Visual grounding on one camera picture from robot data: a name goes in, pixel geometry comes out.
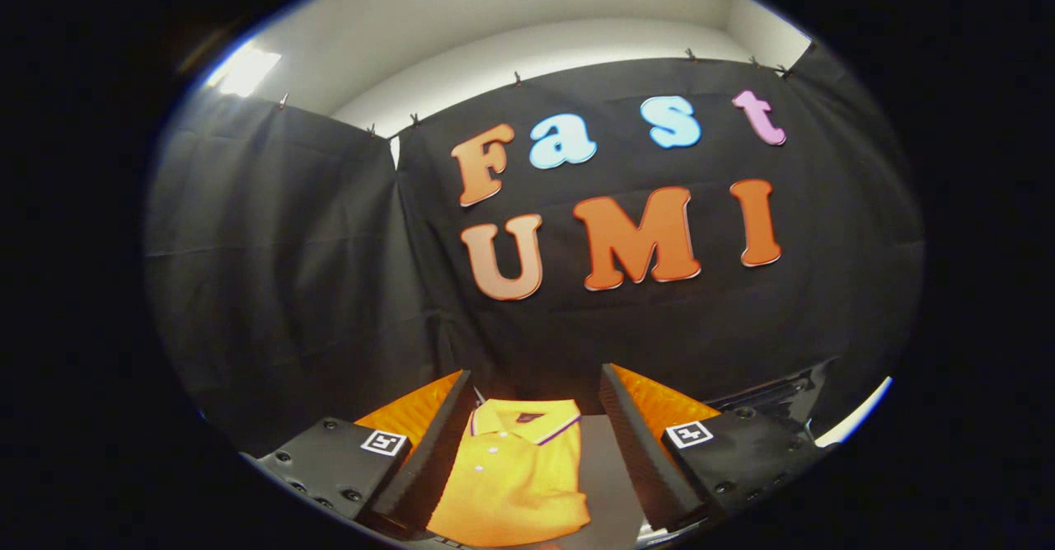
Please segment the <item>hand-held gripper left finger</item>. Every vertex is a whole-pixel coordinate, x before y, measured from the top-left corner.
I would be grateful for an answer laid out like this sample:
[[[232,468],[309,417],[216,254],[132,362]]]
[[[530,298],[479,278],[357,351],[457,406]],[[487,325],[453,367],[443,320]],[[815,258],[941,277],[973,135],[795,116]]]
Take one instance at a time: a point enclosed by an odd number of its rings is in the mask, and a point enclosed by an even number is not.
[[[244,457],[339,521],[425,536],[478,398],[458,369],[354,421],[323,417],[285,444]]]

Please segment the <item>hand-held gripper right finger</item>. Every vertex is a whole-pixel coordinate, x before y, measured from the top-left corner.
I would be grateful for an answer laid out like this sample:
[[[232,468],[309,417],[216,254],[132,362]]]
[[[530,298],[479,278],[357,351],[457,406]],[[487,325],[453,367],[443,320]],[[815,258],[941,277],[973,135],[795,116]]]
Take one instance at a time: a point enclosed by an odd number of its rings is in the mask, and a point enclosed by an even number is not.
[[[828,366],[697,401],[605,364],[599,399],[645,519],[675,532],[716,526],[767,500],[824,457],[810,429]]]

